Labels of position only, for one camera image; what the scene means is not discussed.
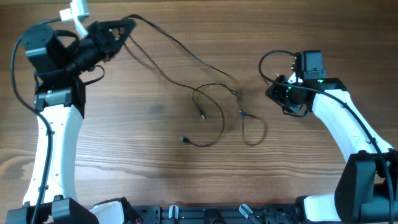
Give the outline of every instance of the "wooden tabletop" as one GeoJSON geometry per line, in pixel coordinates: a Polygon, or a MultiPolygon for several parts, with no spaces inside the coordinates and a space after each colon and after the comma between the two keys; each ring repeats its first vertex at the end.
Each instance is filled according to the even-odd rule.
{"type": "MultiPolygon", "coordinates": [[[[8,210],[22,204],[37,144],[37,120],[12,92],[11,50],[29,26],[58,17],[67,7],[0,6],[0,223],[8,210]]],[[[305,119],[283,115],[264,95],[267,87],[257,65],[274,49],[322,50],[328,77],[340,78],[369,124],[398,146],[397,1],[154,1],[95,3],[89,8],[86,26],[140,14],[204,61],[232,74],[243,89],[246,111],[266,121],[267,136],[258,146],[245,145],[234,96],[214,86],[205,91],[224,110],[223,138],[205,148],[180,142],[181,134],[211,142],[221,128],[220,112],[198,96],[208,117],[202,120],[191,90],[169,83],[122,49],[104,64],[105,78],[86,89],[75,171],[83,205],[123,196],[133,205],[260,205],[333,191],[345,162],[327,128],[313,114],[305,119]]],[[[72,23],[52,26],[74,30],[72,23]]],[[[237,87],[143,22],[137,21],[132,36],[180,83],[237,87]]],[[[130,41],[127,45],[149,63],[130,41]]],[[[290,75],[291,62],[285,55],[271,56],[264,70],[271,78],[290,75]]],[[[29,102],[34,97],[33,73],[21,47],[17,85],[29,102]]],[[[250,141],[261,137],[258,121],[248,120],[246,128],[250,141]]]]}

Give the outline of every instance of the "brown table surface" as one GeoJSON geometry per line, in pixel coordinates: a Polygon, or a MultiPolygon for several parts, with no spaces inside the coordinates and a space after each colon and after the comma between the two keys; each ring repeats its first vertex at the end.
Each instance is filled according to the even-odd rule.
{"type": "MultiPolygon", "coordinates": [[[[300,195],[331,192],[345,166],[340,150],[313,114],[285,116],[264,96],[257,71],[267,51],[320,49],[329,77],[340,78],[369,124],[398,145],[397,1],[177,1],[90,4],[85,23],[140,14],[174,35],[206,62],[232,74],[244,91],[246,111],[265,119],[267,137],[246,146],[235,99],[220,87],[214,96],[226,114],[226,133],[215,146],[181,143],[212,141],[220,130],[218,110],[198,97],[207,120],[191,102],[191,91],[175,86],[133,60],[126,49],[105,64],[106,76],[87,89],[86,113],[77,142],[76,191],[80,203],[127,197],[133,205],[239,205],[293,202],[300,195]]],[[[14,96],[9,74],[12,47],[32,24],[58,17],[67,4],[1,6],[0,222],[19,208],[34,165],[37,121],[14,96]]],[[[52,25],[74,30],[72,23],[52,25]]],[[[225,76],[189,57],[168,38],[137,22],[133,37],[171,78],[199,86],[225,76]]],[[[128,41],[137,56],[149,62],[128,41]]],[[[267,59],[267,75],[290,75],[292,59],[267,59]]],[[[34,69],[22,47],[16,76],[21,95],[33,101],[34,69]]],[[[83,74],[84,80],[99,72],[83,74]]],[[[261,134],[248,121],[251,141],[261,134]]]]}

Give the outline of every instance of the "wood grain surface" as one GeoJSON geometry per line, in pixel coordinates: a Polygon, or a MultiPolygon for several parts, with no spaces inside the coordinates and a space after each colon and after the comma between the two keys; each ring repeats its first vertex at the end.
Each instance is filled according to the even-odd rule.
{"type": "MultiPolygon", "coordinates": [[[[36,118],[12,92],[11,50],[29,26],[58,17],[66,7],[0,6],[0,223],[8,210],[21,206],[37,143],[36,118]]],[[[206,62],[232,74],[244,90],[246,110],[265,119],[267,137],[259,146],[246,146],[234,97],[209,87],[205,91],[226,113],[226,133],[212,147],[181,143],[181,134],[200,143],[212,141],[221,126],[218,110],[198,97],[208,117],[201,120],[190,90],[169,83],[122,49],[104,64],[105,78],[86,90],[75,172],[83,205],[123,196],[133,205],[260,205],[333,191],[345,163],[326,127],[312,114],[306,119],[284,116],[264,96],[266,84],[257,64],[274,49],[322,50],[328,76],[340,78],[370,125],[398,145],[397,1],[169,1],[89,7],[86,25],[140,14],[206,62]]],[[[52,26],[74,30],[72,23],[52,26]]],[[[234,86],[144,23],[137,22],[132,35],[174,80],[191,86],[234,86]]],[[[131,42],[127,44],[149,63],[131,42]]],[[[291,62],[290,57],[275,55],[264,69],[271,78],[276,72],[289,75],[291,62]]],[[[33,72],[20,48],[17,84],[30,102],[33,72]]],[[[261,137],[259,123],[248,121],[246,127],[251,141],[261,137]]]]}

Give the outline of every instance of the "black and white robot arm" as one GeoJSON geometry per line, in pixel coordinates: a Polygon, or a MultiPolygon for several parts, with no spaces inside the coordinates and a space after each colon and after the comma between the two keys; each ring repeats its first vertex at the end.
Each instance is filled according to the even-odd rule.
{"type": "MultiPolygon", "coordinates": [[[[45,24],[31,27],[21,37],[26,55],[36,68],[36,75],[43,81],[35,91],[35,109],[50,123],[53,131],[50,168],[44,195],[38,206],[40,217],[36,223],[46,221],[49,215],[55,223],[155,224],[161,223],[161,220],[165,223],[207,223],[202,209],[194,215],[186,210],[182,220],[178,215],[178,207],[162,208],[159,216],[156,216],[159,219],[145,220],[125,198],[100,203],[90,210],[77,203],[74,175],[76,142],[85,115],[85,84],[79,75],[101,60],[111,60],[119,52],[135,23],[132,20],[94,22],[84,28],[81,22],[88,16],[85,1],[72,1],[71,8],[60,13],[63,21],[74,21],[81,40],[76,37],[76,41],[64,47],[58,36],[73,35],[62,30],[52,30],[45,24]]],[[[355,108],[344,84],[337,78],[326,78],[319,51],[304,51],[294,55],[295,73],[290,78],[281,75],[275,81],[271,80],[273,85],[266,91],[266,95],[281,105],[285,114],[299,116],[305,107],[313,112],[325,124],[341,149],[346,168],[335,192],[299,197],[297,203],[290,206],[293,209],[289,214],[275,210],[270,215],[265,212],[265,207],[260,207],[253,209],[258,214],[253,216],[253,211],[247,205],[242,205],[236,209],[236,213],[229,211],[230,220],[233,221],[226,222],[240,223],[240,218],[247,218],[255,224],[386,222],[390,220],[391,214],[394,214],[394,220],[398,220],[398,204],[391,206],[389,184],[374,183],[376,174],[381,177],[389,175],[394,192],[393,204],[396,204],[398,155],[355,108]],[[306,88],[323,93],[307,91],[306,88]],[[382,154],[382,160],[376,146],[382,154]],[[389,173],[383,169],[384,160],[389,162],[389,173]]],[[[7,224],[31,223],[39,198],[38,189],[44,173],[49,137],[44,122],[39,118],[38,122],[39,140],[32,179],[23,199],[23,207],[8,212],[7,224]]]]}

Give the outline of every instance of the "white mount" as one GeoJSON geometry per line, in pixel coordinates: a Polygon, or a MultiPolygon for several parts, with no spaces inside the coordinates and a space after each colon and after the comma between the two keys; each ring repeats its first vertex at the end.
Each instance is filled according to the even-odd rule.
{"type": "Polygon", "coordinates": [[[60,15],[61,20],[64,22],[74,21],[75,28],[81,38],[88,35],[86,28],[82,24],[82,22],[84,22],[84,20],[90,15],[86,0],[72,0],[70,8],[61,10],[60,15]]]}

